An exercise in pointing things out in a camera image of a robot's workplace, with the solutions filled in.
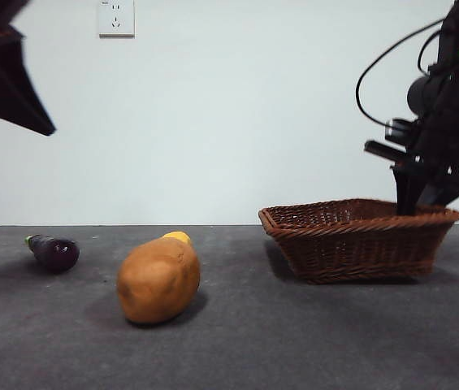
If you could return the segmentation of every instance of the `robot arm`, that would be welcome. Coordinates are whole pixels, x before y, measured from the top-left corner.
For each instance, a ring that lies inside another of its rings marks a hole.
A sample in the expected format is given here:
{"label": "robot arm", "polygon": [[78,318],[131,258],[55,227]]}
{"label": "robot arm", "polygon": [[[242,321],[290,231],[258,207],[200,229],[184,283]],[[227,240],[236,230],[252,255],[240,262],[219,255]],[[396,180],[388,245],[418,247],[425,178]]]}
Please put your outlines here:
{"label": "robot arm", "polygon": [[365,147],[395,162],[401,215],[419,203],[446,206],[459,197],[459,0],[442,24],[437,62],[428,71],[408,92],[417,119],[394,119],[385,135],[405,152],[375,141]]}
{"label": "robot arm", "polygon": [[28,0],[0,0],[0,118],[49,136],[55,131],[24,68],[22,35],[10,22]]}

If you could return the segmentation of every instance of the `wicker basket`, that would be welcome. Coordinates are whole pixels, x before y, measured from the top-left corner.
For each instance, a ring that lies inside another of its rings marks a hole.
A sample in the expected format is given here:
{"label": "wicker basket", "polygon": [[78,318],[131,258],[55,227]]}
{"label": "wicker basket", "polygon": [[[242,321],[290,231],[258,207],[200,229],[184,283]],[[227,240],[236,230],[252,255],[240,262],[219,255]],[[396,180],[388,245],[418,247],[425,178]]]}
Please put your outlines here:
{"label": "wicker basket", "polygon": [[459,212],[419,206],[396,215],[396,204],[370,199],[277,206],[258,213],[294,274],[309,283],[429,274],[435,252]]}

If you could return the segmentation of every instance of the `eggplant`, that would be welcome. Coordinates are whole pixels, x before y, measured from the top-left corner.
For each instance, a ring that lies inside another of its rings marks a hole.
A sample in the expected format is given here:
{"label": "eggplant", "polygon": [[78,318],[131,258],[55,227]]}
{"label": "eggplant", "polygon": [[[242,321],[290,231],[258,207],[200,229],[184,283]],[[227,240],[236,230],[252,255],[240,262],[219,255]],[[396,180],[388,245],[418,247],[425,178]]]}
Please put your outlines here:
{"label": "eggplant", "polygon": [[53,238],[36,234],[27,236],[25,243],[34,254],[34,258],[46,270],[59,274],[70,270],[77,263],[80,249],[73,240]]}

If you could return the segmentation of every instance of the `electrical socket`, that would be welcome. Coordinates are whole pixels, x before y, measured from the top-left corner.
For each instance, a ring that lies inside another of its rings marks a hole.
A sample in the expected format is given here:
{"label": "electrical socket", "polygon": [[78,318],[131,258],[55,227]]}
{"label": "electrical socket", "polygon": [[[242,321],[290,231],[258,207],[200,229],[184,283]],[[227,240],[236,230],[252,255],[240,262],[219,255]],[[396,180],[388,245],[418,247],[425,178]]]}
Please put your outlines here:
{"label": "electrical socket", "polygon": [[101,0],[97,6],[97,26],[100,37],[134,37],[133,0]]}

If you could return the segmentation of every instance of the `gray carpet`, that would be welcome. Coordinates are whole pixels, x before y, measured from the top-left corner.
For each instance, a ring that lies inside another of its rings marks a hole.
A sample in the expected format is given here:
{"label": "gray carpet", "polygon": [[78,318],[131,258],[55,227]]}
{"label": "gray carpet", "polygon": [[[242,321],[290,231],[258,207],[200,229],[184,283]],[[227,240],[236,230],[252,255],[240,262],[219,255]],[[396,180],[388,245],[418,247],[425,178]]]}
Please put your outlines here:
{"label": "gray carpet", "polygon": [[[124,320],[116,271],[128,251],[185,230],[201,287],[169,323]],[[48,275],[28,234],[77,240]],[[261,226],[0,227],[0,389],[459,390],[459,225],[432,275],[313,286]]]}

